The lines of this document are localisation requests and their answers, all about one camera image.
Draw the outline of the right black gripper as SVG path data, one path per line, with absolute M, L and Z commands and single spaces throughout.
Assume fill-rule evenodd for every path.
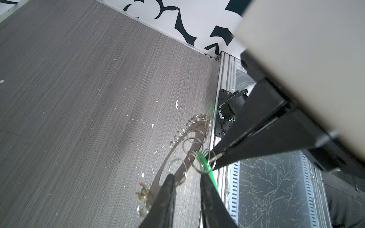
M 274 79 L 249 51 L 241 64 L 257 82 L 226 136 L 213 148 L 215 169 L 261 156 L 304 150 L 322 171 L 365 177 L 365 163 Z

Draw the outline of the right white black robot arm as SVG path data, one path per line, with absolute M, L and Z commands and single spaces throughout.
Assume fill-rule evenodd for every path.
M 213 148 L 217 167 L 234 162 L 303 151 L 321 171 L 342 171 L 364 178 L 365 163 L 301 104 L 294 95 L 245 50 L 241 65 L 256 81 L 249 95 L 234 92 L 218 109 L 221 119 L 231 121 Z

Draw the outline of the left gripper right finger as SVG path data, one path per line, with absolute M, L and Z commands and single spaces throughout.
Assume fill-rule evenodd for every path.
M 201 175 L 200 190 L 202 227 L 237 228 L 208 174 Z

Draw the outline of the red capped key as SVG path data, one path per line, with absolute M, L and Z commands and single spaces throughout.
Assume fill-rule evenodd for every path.
M 147 200 L 150 192 L 150 185 L 144 184 L 142 182 L 139 183 L 139 186 L 142 188 L 140 192 L 137 192 L 138 200 Z

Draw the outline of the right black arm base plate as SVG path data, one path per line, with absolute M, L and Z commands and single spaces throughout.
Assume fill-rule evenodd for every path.
M 214 126 L 214 135 L 223 138 L 231 127 L 233 112 L 229 108 L 227 101 L 233 96 L 232 92 L 220 88 L 218 96 L 218 111 Z

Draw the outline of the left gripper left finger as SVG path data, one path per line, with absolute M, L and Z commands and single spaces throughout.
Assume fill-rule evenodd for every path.
M 172 228 L 174 223 L 176 201 L 175 176 L 169 174 L 156 200 L 139 228 Z

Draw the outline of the green capped key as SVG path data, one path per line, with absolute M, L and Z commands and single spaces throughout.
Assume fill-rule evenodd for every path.
M 201 166 L 201 172 L 204 173 L 204 174 L 209 175 L 215 189 L 219 193 L 219 189 L 218 189 L 218 186 L 216 184 L 215 177 L 213 175 L 212 167 L 210 165 L 209 160 L 201 152 L 197 152 L 196 154 L 198 156 L 198 161 L 199 161 L 200 166 Z

